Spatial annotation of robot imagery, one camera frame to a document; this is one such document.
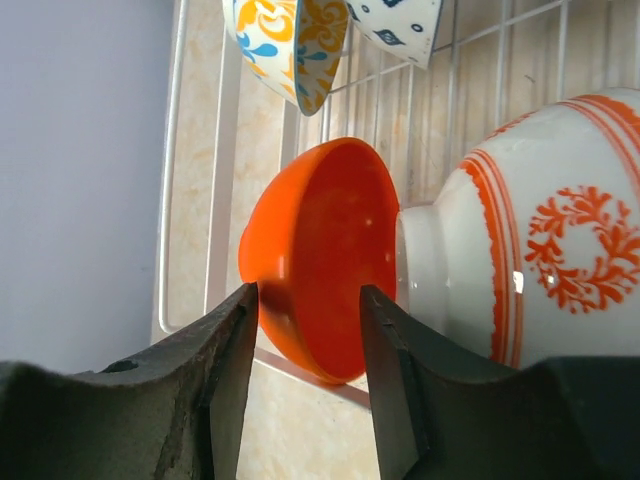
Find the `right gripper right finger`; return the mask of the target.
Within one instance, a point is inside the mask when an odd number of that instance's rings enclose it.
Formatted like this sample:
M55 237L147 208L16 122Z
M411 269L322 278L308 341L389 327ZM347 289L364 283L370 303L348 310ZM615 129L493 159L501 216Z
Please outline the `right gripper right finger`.
M556 357L515 370L360 292L384 479L635 479L639 361Z

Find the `white wire dish rack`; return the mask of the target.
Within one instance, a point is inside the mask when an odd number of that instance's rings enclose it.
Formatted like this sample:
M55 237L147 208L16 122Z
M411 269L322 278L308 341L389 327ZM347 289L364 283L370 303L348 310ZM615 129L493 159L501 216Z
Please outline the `white wire dish rack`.
M543 104L569 101L574 94L625 88L639 90L639 1L446 1L442 30L428 71L392 60L390 54L373 53L364 34L348 33L346 66L340 67L336 92L312 119L276 110L276 120L264 120L260 129L282 135L281 164L311 146L313 140L338 133L355 134L379 149L391 169L402 202L433 200L451 173L484 143L484 137L520 114L549 108ZM241 138L241 127L231 127L229 143L214 154L213 182L222 167L238 170L248 153L231 153ZM577 314L594 336L588 346L595 353L639 355L639 306L614 303L613 317L591 311ZM277 353L266 334L258 334L254 366L259 378L302 382L334 390L351 402L364 405L368 389L364 377L350 386L329 387Z

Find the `blue bowl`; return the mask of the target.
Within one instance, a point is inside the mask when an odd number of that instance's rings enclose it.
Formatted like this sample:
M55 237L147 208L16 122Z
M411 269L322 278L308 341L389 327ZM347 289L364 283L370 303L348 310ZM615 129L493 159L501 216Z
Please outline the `blue bowl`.
M381 50L427 69L434 49L442 0L346 1L358 31Z

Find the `orange bottom bowl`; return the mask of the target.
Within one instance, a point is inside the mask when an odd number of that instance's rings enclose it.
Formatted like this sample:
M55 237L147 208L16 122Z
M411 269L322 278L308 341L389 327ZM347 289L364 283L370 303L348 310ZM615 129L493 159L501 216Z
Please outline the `orange bottom bowl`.
M298 367L330 384L365 371L359 297L396 294L399 203L365 141L342 137L294 159L269 183L241 236L238 269L259 292L259 322Z

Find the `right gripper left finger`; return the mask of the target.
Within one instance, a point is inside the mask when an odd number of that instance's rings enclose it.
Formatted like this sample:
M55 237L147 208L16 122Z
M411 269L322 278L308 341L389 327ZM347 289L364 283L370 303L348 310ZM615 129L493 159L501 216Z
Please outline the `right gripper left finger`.
M1 365L5 479L232 479L257 333L258 291L100 372Z

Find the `orange white leaf bowl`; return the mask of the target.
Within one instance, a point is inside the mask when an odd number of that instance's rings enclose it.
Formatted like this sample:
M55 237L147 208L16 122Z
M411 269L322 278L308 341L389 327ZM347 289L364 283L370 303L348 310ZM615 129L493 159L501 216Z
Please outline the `orange white leaf bowl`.
M396 302L521 369L639 352L639 93L521 115L469 151L436 200L399 212Z

